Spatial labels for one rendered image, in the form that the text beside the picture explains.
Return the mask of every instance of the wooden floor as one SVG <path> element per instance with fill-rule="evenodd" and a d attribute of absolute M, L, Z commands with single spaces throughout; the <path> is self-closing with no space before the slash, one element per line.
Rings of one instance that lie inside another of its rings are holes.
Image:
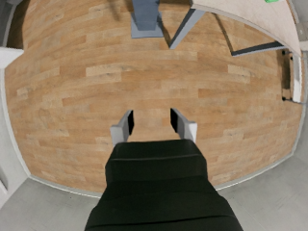
<path fill-rule="evenodd" d="M 25 53 L 6 69 L 6 91 L 32 174 L 103 192 L 110 127 L 129 109 L 129 141 L 179 139 L 171 107 L 196 121 L 214 185 L 291 152 L 301 106 L 281 100 L 289 74 L 281 51 L 231 57 L 230 49 L 272 39 L 212 13 L 168 50 L 189 7 L 189 0 L 161 0 L 165 37 L 135 39 L 130 0 L 24 0 L 17 7 L 27 12 L 24 21 L 15 14 L 9 43 Z"/>

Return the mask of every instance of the white wall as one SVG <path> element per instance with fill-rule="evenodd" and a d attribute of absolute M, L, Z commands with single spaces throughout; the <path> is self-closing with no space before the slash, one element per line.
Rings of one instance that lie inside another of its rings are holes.
<path fill-rule="evenodd" d="M 18 156 L 20 153 L 16 153 L 19 150 L 16 143 L 13 145 L 12 135 L 4 88 L 4 69 L 0 69 L 0 177 L 8 190 L 7 193 L 0 190 L 0 209 L 30 174 L 28 168 L 20 162 L 23 160 Z"/>

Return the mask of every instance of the table top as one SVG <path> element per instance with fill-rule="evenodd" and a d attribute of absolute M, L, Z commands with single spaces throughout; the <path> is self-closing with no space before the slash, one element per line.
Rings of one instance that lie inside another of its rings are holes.
<path fill-rule="evenodd" d="M 295 22 L 286 1 L 191 0 L 191 4 L 192 9 L 225 15 L 254 27 L 301 56 Z"/>

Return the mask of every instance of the table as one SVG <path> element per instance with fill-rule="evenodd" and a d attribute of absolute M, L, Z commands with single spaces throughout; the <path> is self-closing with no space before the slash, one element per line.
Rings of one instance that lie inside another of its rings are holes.
<path fill-rule="evenodd" d="M 232 56 L 289 48 L 301 57 L 295 22 L 286 1 L 266 3 L 264 0 L 191 0 L 191 5 L 170 43 L 170 49 L 174 49 L 198 19 L 209 12 L 241 21 L 276 40 L 231 52 Z"/>

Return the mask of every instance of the gray column base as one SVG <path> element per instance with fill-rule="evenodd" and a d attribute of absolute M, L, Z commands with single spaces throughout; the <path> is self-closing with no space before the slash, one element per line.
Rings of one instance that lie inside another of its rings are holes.
<path fill-rule="evenodd" d="M 131 29 L 132 29 L 132 39 L 140 39 L 140 38 L 163 38 L 163 21 L 162 21 L 162 13 L 159 12 L 157 17 L 157 24 L 154 31 L 139 31 L 136 25 L 135 14 L 131 13 Z"/>

